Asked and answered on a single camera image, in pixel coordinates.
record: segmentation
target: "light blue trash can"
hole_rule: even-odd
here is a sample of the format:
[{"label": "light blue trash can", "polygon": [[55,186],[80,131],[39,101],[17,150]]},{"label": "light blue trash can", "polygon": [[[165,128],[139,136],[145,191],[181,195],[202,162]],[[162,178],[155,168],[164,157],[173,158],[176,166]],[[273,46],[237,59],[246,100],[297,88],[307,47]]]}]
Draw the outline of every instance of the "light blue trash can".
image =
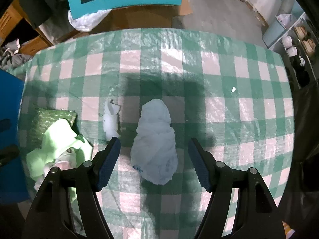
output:
[{"label": "light blue trash can", "polygon": [[267,48],[270,48],[275,43],[275,41],[284,34],[285,31],[285,27],[279,22],[276,16],[274,22],[270,24],[263,35],[263,41],[266,44]]}]

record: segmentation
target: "green and white tablecloth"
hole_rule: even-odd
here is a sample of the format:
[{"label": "green and white tablecloth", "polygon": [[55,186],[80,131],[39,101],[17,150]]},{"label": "green and white tablecloth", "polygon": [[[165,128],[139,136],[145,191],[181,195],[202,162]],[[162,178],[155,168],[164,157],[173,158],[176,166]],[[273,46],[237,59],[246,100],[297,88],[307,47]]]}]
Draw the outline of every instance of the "green and white tablecloth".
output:
[{"label": "green and white tablecloth", "polygon": [[[257,168],[279,203],[291,164],[294,121],[278,54],[205,32],[132,29],[58,44],[24,68],[19,136],[25,153],[34,149],[28,129],[36,106],[76,111],[94,154],[106,146],[105,101],[122,106],[121,154],[98,195],[116,239],[193,238],[210,194],[201,188],[187,153],[191,137],[232,168]],[[143,180],[130,165],[141,106],[153,98],[167,105],[176,135],[179,165],[164,186]],[[232,228],[236,201],[224,234]]]}]

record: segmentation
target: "black fabric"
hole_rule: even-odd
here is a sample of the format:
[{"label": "black fabric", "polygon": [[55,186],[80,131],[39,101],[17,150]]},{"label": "black fabric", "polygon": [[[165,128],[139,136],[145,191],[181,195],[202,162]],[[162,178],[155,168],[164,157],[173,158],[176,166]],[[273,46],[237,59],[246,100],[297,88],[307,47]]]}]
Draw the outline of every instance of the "black fabric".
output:
[{"label": "black fabric", "polygon": [[295,141],[290,174],[279,204],[283,221],[302,230],[319,207],[319,83],[293,94]]},{"label": "black fabric", "polygon": [[39,27],[66,4],[60,3],[59,0],[20,0],[20,6],[28,15],[33,28]]}]

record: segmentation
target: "gray floor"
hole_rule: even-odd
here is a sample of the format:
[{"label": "gray floor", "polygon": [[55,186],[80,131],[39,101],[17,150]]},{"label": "gray floor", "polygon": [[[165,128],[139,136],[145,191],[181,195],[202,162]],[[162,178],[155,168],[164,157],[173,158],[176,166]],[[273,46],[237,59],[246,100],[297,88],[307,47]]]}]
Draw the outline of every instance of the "gray floor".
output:
[{"label": "gray floor", "polygon": [[193,13],[174,17],[173,28],[202,30],[262,47],[262,25],[239,0],[189,0]]}]

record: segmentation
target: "light green cloth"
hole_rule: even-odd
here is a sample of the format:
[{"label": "light green cloth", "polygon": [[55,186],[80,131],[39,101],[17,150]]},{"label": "light green cloth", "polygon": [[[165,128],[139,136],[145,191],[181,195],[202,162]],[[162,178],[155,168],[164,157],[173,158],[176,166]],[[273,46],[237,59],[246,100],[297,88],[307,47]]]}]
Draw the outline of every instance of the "light green cloth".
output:
[{"label": "light green cloth", "polygon": [[41,149],[35,149],[27,154],[27,165],[30,177],[37,180],[43,174],[44,165],[54,162],[65,150],[74,148],[77,166],[91,160],[92,146],[83,138],[76,139],[77,134],[71,129],[65,119],[53,123],[43,135]]}]

